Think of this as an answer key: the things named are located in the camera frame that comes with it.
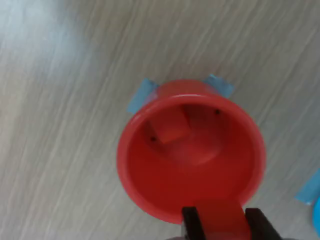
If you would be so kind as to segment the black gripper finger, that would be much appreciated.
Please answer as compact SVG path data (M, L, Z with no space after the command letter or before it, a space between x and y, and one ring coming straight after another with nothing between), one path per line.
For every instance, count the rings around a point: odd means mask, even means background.
M206 236L196 207L182 208L182 236L185 240L205 240Z
M283 240L259 208L246 208L245 218L250 228L252 240Z

